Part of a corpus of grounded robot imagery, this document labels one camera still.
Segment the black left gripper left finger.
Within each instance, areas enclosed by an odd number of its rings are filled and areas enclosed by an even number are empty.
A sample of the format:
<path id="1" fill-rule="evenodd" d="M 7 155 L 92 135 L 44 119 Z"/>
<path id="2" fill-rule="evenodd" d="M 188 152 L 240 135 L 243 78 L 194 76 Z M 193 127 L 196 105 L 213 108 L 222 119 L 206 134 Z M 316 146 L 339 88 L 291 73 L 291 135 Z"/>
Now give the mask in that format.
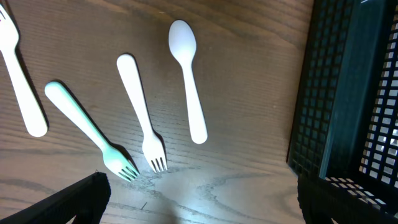
<path id="1" fill-rule="evenodd" d="M 1 224 L 99 224 L 111 196 L 107 175 L 95 172 L 63 190 L 1 220 Z"/>

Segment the white plastic fork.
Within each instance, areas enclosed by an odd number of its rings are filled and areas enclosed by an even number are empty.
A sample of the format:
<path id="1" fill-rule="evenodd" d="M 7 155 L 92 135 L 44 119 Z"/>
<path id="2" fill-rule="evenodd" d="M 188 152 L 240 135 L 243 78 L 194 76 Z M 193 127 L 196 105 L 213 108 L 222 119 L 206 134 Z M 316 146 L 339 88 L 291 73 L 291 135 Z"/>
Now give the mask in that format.
<path id="1" fill-rule="evenodd" d="M 48 131 L 39 102 L 32 91 L 16 55 L 19 33 L 11 17 L 1 6 L 1 53 L 11 78 L 27 132 L 42 137 Z"/>

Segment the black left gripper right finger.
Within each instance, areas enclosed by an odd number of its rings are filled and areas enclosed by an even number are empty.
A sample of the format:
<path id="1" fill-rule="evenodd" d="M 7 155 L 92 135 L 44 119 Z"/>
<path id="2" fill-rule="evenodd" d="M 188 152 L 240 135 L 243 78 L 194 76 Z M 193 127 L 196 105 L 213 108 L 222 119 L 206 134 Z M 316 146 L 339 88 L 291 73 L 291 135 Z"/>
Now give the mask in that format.
<path id="1" fill-rule="evenodd" d="M 397 224 L 397 212 L 352 179 L 300 175 L 297 190 L 306 223 Z"/>

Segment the white thick-handled spoon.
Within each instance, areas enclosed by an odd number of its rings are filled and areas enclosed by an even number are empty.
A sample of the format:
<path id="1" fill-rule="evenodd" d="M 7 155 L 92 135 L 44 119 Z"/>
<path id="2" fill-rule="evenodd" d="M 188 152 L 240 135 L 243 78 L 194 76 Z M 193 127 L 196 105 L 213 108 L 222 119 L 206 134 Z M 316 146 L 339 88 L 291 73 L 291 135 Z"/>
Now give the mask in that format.
<path id="1" fill-rule="evenodd" d="M 185 21 L 176 20 L 170 26 L 169 49 L 182 68 L 192 141 L 203 144 L 208 139 L 208 132 L 192 69 L 197 42 L 192 28 Z"/>

